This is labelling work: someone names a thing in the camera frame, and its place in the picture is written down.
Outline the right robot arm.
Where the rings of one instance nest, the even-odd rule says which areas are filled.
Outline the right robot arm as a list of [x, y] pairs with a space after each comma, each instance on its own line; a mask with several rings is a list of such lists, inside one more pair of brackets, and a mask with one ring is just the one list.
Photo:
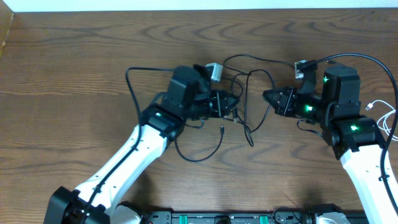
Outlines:
[[387, 155], [386, 140], [372, 118], [361, 115], [360, 77], [356, 69], [336, 65], [323, 75], [323, 90], [315, 92], [315, 74], [300, 88], [283, 87], [263, 92], [264, 99], [281, 116], [318, 123], [321, 137], [348, 173], [369, 223], [397, 223], [391, 199], [397, 181]]

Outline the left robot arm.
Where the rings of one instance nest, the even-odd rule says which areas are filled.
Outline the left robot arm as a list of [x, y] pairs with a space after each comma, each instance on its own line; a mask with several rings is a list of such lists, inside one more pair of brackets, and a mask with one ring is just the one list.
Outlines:
[[143, 216], [121, 199], [143, 171], [175, 141], [187, 120], [223, 118], [238, 104], [238, 96], [212, 88], [223, 67], [179, 66], [167, 91], [158, 93], [117, 153], [74, 190], [59, 187], [51, 196], [45, 223], [141, 223]]

